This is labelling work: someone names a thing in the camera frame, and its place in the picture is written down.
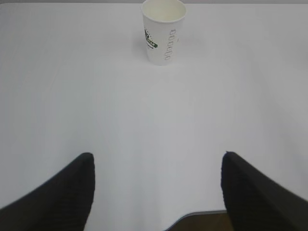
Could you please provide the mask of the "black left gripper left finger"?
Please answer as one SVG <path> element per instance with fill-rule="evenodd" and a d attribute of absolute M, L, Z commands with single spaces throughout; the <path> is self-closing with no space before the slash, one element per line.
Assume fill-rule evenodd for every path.
<path fill-rule="evenodd" d="M 82 231 L 95 192 L 91 153 L 69 165 L 32 192 L 0 210 L 2 231 Z"/>

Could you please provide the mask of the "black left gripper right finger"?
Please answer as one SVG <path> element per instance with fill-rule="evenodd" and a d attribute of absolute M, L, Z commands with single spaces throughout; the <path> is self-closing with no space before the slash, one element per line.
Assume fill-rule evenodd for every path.
<path fill-rule="evenodd" d="M 308 202 L 277 184 L 237 153 L 222 158 L 223 200 L 236 231 L 306 231 Z"/>

